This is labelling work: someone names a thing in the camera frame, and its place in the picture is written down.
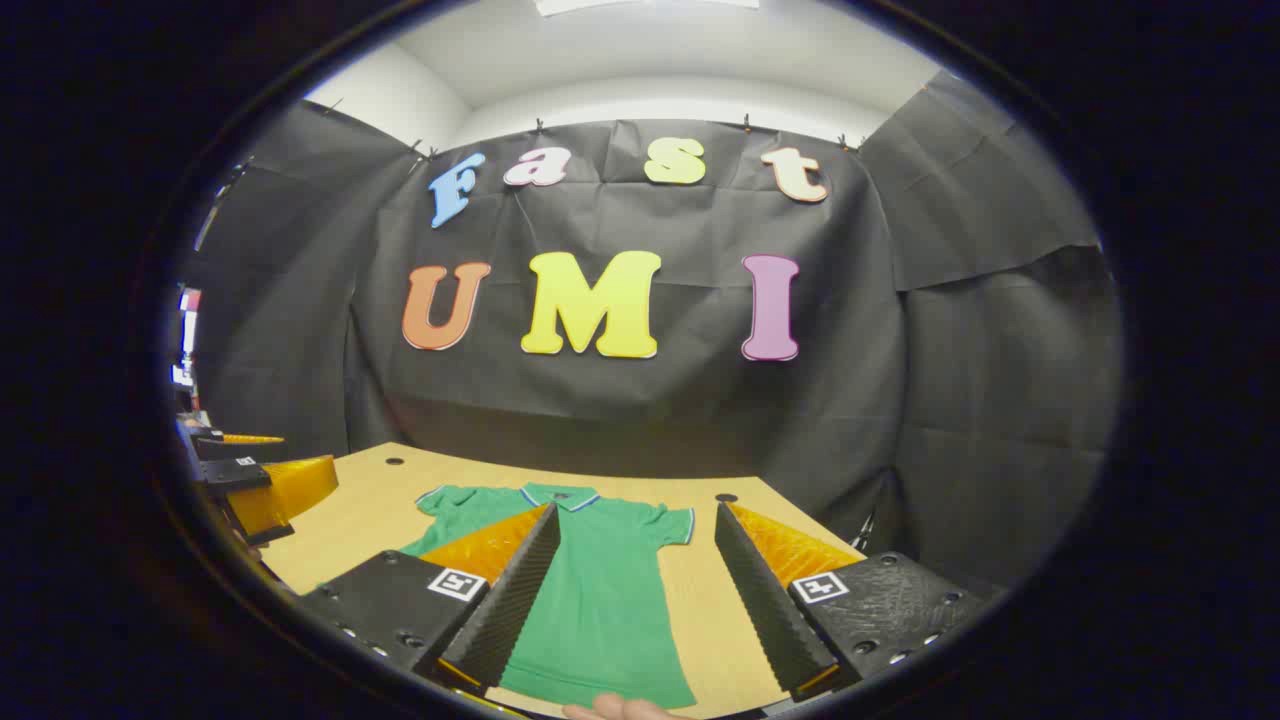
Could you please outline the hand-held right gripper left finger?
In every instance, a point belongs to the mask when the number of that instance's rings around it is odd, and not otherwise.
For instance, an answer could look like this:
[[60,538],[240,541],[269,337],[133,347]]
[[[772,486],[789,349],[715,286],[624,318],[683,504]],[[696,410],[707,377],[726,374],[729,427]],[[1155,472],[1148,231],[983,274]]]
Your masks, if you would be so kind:
[[300,606],[403,673],[475,696],[500,684],[561,544],[553,505],[431,552],[385,550]]

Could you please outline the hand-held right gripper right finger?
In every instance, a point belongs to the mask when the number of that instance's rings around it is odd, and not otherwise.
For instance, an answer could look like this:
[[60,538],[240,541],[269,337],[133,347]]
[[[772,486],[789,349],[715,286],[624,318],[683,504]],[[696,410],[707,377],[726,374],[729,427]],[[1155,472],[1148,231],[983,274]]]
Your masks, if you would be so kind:
[[886,673],[986,606],[902,553],[856,557],[727,500],[714,541],[774,679],[795,701]]

